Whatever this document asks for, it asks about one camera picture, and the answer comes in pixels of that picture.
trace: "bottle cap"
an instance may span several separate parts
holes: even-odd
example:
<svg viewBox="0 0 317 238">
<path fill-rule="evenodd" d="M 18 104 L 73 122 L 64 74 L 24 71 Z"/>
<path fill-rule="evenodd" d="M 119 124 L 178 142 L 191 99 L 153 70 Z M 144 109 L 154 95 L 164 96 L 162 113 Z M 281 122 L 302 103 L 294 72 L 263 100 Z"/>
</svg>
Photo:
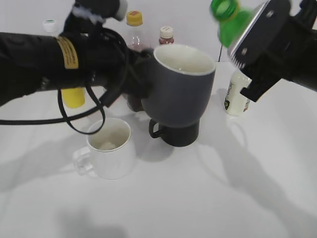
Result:
<svg viewBox="0 0 317 238">
<path fill-rule="evenodd" d="M 127 24 L 130 26 L 141 26 L 143 24 L 142 13 L 139 11 L 130 11 L 127 13 Z"/>
<path fill-rule="evenodd" d="M 237 0 L 212 0 L 211 12 L 218 21 L 226 21 L 239 12 L 240 6 Z"/>
<path fill-rule="evenodd" d="M 164 39 L 169 39 L 174 37 L 174 30 L 170 26 L 163 26 L 160 29 L 160 36 Z"/>
<path fill-rule="evenodd" d="M 43 22 L 43 27 L 48 33 L 53 33 L 57 31 L 57 24 L 55 20 L 47 20 Z"/>
</svg>

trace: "white bottle cap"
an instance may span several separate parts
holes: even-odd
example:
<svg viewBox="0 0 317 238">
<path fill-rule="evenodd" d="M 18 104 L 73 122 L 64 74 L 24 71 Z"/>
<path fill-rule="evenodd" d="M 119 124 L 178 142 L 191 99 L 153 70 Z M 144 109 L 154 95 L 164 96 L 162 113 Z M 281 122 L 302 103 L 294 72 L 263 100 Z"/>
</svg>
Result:
<svg viewBox="0 0 317 238">
<path fill-rule="evenodd" d="M 174 30 L 170 26 L 163 26 L 160 29 L 160 36 L 164 39 L 169 39 L 174 37 Z"/>
<path fill-rule="evenodd" d="M 47 20 L 47 21 L 43 22 L 43 27 L 47 33 L 53 33 L 53 32 L 56 32 L 58 30 L 55 20 Z"/>
</svg>

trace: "yellow bottle cap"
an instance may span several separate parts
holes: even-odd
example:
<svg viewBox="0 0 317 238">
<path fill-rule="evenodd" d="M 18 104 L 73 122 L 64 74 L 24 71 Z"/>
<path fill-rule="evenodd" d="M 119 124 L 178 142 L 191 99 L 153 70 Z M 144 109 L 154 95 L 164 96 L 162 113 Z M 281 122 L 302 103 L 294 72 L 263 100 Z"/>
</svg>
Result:
<svg viewBox="0 0 317 238">
<path fill-rule="evenodd" d="M 130 26 L 141 26 L 143 24 L 142 13 L 139 11 L 130 11 L 127 13 L 127 24 Z"/>
</svg>

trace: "black cable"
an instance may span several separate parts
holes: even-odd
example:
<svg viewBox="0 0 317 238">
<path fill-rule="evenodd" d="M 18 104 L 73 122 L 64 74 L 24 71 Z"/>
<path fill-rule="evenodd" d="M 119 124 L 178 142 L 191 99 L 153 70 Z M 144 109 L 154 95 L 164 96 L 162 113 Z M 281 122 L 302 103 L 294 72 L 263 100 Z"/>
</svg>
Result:
<svg viewBox="0 0 317 238">
<path fill-rule="evenodd" d="M 114 40 L 113 44 L 115 46 L 116 49 L 118 49 L 118 53 L 120 55 L 122 55 L 122 59 L 124 60 L 124 71 L 123 71 L 123 75 L 122 75 L 122 78 L 120 80 L 120 83 L 119 83 L 119 87 L 122 87 L 125 80 L 126 80 L 126 77 L 127 77 L 127 72 L 128 72 L 128 66 L 129 66 L 129 50 L 128 50 L 128 47 L 124 41 L 124 39 L 115 31 L 113 30 L 110 30 L 110 29 L 105 29 L 103 28 L 101 30 L 101 33 L 104 34 L 105 36 L 109 37 L 109 38 L 112 38 Z M 86 85 L 86 89 L 87 89 L 87 92 L 88 94 L 90 95 L 90 97 L 93 99 L 93 101 L 96 103 L 96 107 L 84 112 L 84 113 L 81 113 L 81 114 L 78 114 L 78 115 L 75 115 L 75 116 L 71 116 L 71 117 L 68 117 L 65 110 L 63 110 L 63 105 L 62 105 L 62 99 L 61 99 L 61 91 L 60 89 L 58 90 L 58 97 L 57 97 L 57 100 L 58 100 L 58 103 L 59 103 L 59 108 L 60 108 L 60 111 L 63 115 L 63 118 L 58 118 L 58 119 L 44 119 L 44 120 L 0 120 L 0 125 L 44 125 L 44 124 L 56 124 L 56 123 L 63 123 L 63 122 L 66 122 L 68 123 L 68 125 L 70 127 L 72 127 L 75 131 L 79 132 L 79 133 L 82 133 L 82 134 L 93 134 L 93 133 L 97 133 L 103 126 L 104 122 L 105 122 L 105 112 L 103 110 L 103 106 L 101 105 L 100 103 L 100 99 L 105 95 L 103 94 L 99 99 L 97 99 L 97 97 L 95 96 L 94 92 L 92 91 L 90 85 Z M 71 125 L 71 121 L 73 120 L 77 120 L 77 119 L 81 119 L 81 118 L 84 118 L 84 117 L 87 117 L 97 111 L 101 111 L 102 115 L 103 115 L 103 124 L 102 126 L 97 129 L 96 131 L 94 132 L 89 132 L 89 133 L 86 133 L 86 132 L 81 132 L 81 131 L 78 131 L 77 129 L 75 129 L 72 125 Z"/>
<path fill-rule="evenodd" d="M 221 45 L 221 48 L 220 48 L 220 53 L 219 53 L 219 58 L 218 58 L 218 62 L 220 62 L 220 61 L 221 61 L 221 55 L 222 55 L 222 47 L 223 47 L 223 45 Z"/>
</svg>

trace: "bottle label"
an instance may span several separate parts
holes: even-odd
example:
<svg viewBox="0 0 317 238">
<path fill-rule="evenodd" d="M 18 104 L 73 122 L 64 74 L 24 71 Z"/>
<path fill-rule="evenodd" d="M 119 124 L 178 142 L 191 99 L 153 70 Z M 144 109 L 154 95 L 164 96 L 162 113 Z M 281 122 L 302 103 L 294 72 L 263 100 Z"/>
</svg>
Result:
<svg viewBox="0 0 317 238">
<path fill-rule="evenodd" d="M 247 101 L 247 103 L 246 103 L 246 106 L 245 106 L 243 112 L 245 112 L 246 110 L 249 109 L 249 105 L 250 105 L 250 99 L 248 99 L 248 101 Z"/>
<path fill-rule="evenodd" d="M 229 89 L 228 89 L 228 92 L 227 92 L 227 96 L 226 96 L 226 99 L 224 101 L 224 108 L 226 110 L 228 110 L 229 106 L 230 106 L 230 100 L 231 100 L 230 93 L 231 93 L 231 90 L 232 90 L 233 87 L 234 87 L 233 83 L 230 82 Z"/>
</svg>

